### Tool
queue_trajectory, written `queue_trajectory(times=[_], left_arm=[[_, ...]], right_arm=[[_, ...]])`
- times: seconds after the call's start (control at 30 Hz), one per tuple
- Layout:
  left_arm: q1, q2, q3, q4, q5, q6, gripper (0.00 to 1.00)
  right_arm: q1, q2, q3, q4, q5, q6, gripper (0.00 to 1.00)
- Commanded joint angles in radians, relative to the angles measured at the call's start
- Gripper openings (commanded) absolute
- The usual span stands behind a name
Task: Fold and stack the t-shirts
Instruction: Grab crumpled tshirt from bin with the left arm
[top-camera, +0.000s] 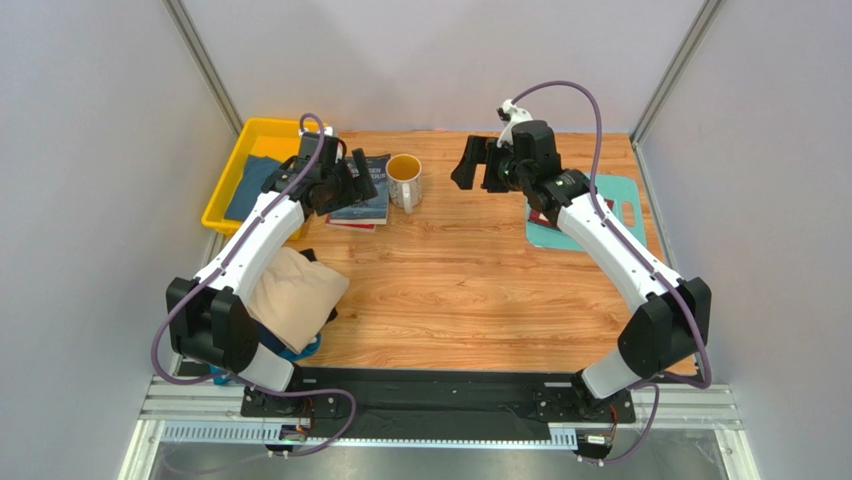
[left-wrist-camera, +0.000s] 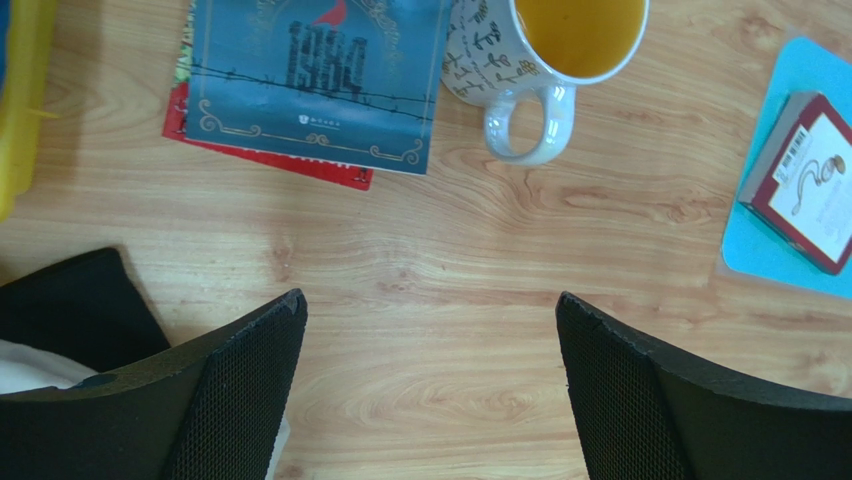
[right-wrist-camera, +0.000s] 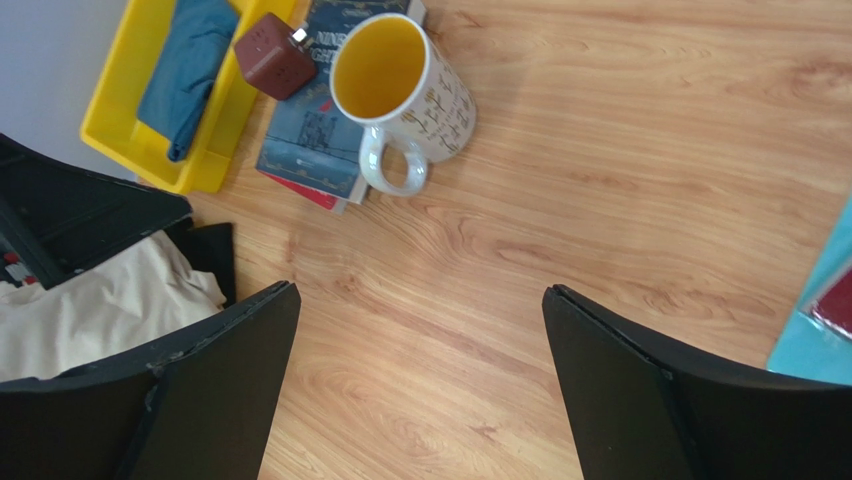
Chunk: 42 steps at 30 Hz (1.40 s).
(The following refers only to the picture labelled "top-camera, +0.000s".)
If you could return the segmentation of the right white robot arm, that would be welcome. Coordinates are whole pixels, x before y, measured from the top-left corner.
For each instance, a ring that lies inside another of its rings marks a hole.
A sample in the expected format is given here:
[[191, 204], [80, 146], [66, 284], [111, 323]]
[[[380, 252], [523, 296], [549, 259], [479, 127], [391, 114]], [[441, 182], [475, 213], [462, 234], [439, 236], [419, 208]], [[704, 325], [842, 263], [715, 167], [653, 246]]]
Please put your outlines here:
[[659, 261], [618, 221], [586, 174], [562, 167], [546, 122], [522, 121], [508, 132], [509, 139], [469, 136], [452, 180], [470, 190], [478, 166], [484, 166], [487, 192], [522, 192], [531, 209], [591, 256], [631, 313], [616, 347], [572, 379], [579, 397], [588, 403], [609, 399], [704, 353], [709, 286], [699, 277], [686, 280]]

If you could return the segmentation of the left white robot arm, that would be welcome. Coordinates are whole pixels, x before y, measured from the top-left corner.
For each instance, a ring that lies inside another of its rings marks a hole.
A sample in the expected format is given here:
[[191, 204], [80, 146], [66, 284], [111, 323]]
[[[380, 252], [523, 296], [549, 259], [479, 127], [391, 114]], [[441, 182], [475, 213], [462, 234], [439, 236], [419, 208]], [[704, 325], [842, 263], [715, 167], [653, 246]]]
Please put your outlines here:
[[312, 215], [325, 215], [377, 196], [367, 157], [348, 150], [332, 128], [301, 130], [299, 150], [265, 181], [248, 218], [195, 277], [176, 277], [166, 291], [162, 337], [172, 350], [215, 367], [264, 393], [285, 396], [294, 365], [261, 342], [247, 305], [254, 287], [287, 238]]

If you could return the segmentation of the blue t-shirt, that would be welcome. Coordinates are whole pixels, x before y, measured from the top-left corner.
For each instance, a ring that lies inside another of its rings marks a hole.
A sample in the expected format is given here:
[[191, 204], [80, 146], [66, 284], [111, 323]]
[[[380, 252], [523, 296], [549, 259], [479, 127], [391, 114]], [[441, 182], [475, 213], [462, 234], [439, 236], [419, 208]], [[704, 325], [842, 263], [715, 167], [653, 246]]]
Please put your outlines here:
[[274, 158], [249, 155], [224, 218], [240, 222], [246, 220], [256, 204], [257, 197], [262, 193], [263, 184], [280, 165], [281, 162]]

